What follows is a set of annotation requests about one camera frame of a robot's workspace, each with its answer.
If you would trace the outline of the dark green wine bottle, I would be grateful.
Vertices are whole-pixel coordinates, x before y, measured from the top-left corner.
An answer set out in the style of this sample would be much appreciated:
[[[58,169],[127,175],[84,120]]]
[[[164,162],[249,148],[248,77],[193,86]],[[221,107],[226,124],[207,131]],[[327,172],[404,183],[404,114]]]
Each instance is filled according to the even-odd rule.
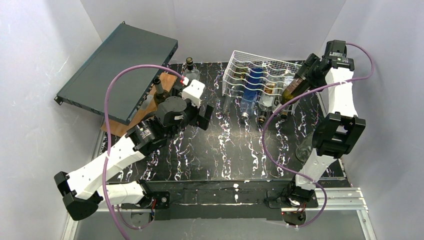
[[[311,87],[310,83],[299,76],[294,76],[290,84],[285,88],[281,95],[280,103],[286,104],[293,98],[303,94]]]

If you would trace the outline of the blue square glass bottle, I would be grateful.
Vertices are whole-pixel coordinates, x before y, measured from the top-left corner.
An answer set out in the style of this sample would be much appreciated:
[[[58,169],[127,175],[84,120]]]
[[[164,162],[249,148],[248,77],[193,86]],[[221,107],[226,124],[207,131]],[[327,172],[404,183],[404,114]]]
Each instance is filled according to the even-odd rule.
[[[253,105],[257,97],[258,89],[262,87],[263,68],[253,68],[246,80],[245,89],[240,102],[241,119],[248,120],[253,111]]]

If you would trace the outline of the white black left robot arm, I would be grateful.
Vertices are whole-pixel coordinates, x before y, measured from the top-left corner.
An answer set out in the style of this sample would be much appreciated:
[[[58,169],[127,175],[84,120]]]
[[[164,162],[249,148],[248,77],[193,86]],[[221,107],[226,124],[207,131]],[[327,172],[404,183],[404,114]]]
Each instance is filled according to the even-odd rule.
[[[88,218],[109,200],[111,205],[134,204],[156,207],[155,200],[169,195],[152,191],[144,180],[130,183],[107,181],[120,171],[164,147],[190,125],[207,130],[214,107],[207,105],[204,114],[190,99],[170,96],[130,128],[110,150],[70,173],[60,171],[54,181],[64,206],[75,221]]]

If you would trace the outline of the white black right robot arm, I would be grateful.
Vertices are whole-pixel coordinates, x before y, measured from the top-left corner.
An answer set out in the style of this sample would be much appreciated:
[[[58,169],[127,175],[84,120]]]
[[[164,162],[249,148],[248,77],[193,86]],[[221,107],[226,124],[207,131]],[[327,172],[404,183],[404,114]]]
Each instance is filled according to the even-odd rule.
[[[328,41],[322,57],[310,54],[295,79],[305,90],[328,86],[328,114],[311,137],[311,154],[287,190],[291,201],[311,200],[316,182],[335,160],[349,154],[365,130],[353,101],[354,60],[347,56],[347,43]]]

